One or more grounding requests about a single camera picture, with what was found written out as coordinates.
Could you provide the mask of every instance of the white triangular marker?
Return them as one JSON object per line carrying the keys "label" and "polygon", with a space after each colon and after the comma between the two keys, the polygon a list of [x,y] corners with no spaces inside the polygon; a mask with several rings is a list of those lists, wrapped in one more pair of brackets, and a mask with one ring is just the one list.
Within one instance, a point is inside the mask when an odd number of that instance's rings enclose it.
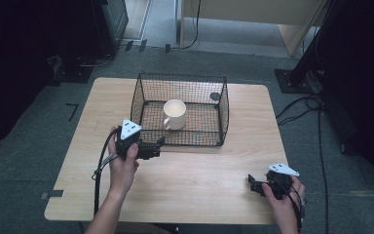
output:
{"label": "white triangular marker", "polygon": [[141,126],[135,124],[134,122],[124,119],[123,121],[123,129],[121,130],[121,139],[124,140],[132,135],[141,131]]}
{"label": "white triangular marker", "polygon": [[287,165],[283,163],[271,165],[268,167],[268,169],[275,173],[280,173],[280,174],[285,174],[285,175],[290,175],[290,176],[299,176],[298,172],[294,171],[293,169],[289,168]]}

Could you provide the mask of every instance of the finger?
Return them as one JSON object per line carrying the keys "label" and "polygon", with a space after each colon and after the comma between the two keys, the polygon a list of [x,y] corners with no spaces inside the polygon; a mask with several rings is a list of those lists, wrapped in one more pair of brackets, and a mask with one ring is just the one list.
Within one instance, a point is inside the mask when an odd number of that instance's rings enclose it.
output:
{"label": "finger", "polygon": [[131,163],[134,162],[137,153],[138,153],[138,144],[133,143],[133,144],[130,146],[129,150],[127,151],[127,158],[129,159],[129,161],[130,161]]}
{"label": "finger", "polygon": [[[115,131],[115,127],[111,127],[110,134]],[[108,152],[111,154],[115,152],[115,136],[112,136],[108,141]]]}
{"label": "finger", "polygon": [[306,190],[305,190],[305,189],[306,189],[306,188],[305,188],[305,185],[300,184],[299,195],[300,195],[301,197],[304,197],[304,196],[306,195]]}
{"label": "finger", "polygon": [[300,180],[299,180],[296,176],[294,176],[294,175],[291,175],[291,176],[290,176],[290,179],[291,179],[291,181],[292,181],[291,186],[292,186],[294,189],[296,189],[296,191],[299,191],[300,186],[302,185],[302,183],[300,182]]}
{"label": "finger", "polygon": [[138,167],[139,167],[139,163],[135,160],[134,161],[134,172],[136,173],[136,171],[138,170]]}
{"label": "finger", "polygon": [[267,183],[262,183],[262,188],[267,200],[269,201],[270,206],[275,206],[278,202],[278,199],[276,199],[275,195],[273,194],[272,188]]}

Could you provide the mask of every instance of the white mug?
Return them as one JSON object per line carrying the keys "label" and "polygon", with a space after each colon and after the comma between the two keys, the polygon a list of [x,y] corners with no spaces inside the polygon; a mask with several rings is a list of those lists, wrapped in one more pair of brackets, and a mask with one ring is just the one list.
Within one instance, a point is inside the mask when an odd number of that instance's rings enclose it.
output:
{"label": "white mug", "polygon": [[179,130],[186,124],[186,104],[179,99],[171,99],[164,104],[166,130]]}

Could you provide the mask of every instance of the human arm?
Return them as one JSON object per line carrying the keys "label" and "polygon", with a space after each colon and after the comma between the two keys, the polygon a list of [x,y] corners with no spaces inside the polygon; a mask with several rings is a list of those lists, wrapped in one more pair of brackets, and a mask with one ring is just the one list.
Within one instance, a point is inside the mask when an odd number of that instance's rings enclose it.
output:
{"label": "human arm", "polygon": [[[115,141],[111,137],[108,141],[109,153],[114,153]],[[114,233],[117,227],[117,222],[120,217],[121,208],[124,200],[129,192],[134,174],[139,166],[135,157],[138,152],[138,145],[134,143],[127,152],[126,161],[118,157],[109,163],[110,167],[110,187],[107,196],[96,213],[93,221],[88,227],[86,233]]]}
{"label": "human arm", "polygon": [[[303,185],[296,176],[291,175],[290,178],[292,180],[292,187],[295,190],[295,192],[293,190],[290,192],[290,196],[300,210],[299,196],[305,196],[305,185]],[[282,200],[277,200],[273,194],[272,188],[268,184],[263,183],[262,187],[273,210],[273,216],[276,224],[279,227],[280,233],[298,233],[296,214],[290,199],[285,196]]]}

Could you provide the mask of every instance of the black equipment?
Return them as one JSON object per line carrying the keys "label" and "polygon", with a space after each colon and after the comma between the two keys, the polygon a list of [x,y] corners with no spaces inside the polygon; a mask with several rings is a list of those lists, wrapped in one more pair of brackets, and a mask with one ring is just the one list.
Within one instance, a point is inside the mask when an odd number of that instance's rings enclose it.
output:
{"label": "black equipment", "polygon": [[[121,135],[121,130],[123,128],[121,126],[118,127],[117,136]],[[126,160],[127,158],[127,151],[129,151],[130,146],[133,143],[138,144],[138,153],[136,155],[136,158],[143,159],[143,160],[149,160],[150,158],[159,157],[161,152],[161,147],[166,142],[166,137],[163,136],[159,140],[157,140],[157,143],[144,143],[142,142],[142,139],[139,138],[141,132],[138,132],[124,140],[120,139],[118,137],[117,141],[115,141],[115,148],[117,150],[118,156],[122,158],[123,160]]]}
{"label": "black equipment", "polygon": [[269,171],[266,174],[267,181],[257,181],[253,176],[248,175],[248,182],[250,183],[250,190],[253,192],[260,193],[261,196],[265,197],[262,184],[267,183],[272,188],[273,194],[276,199],[281,200],[283,195],[287,195],[290,192],[291,178],[289,175],[275,173]]}

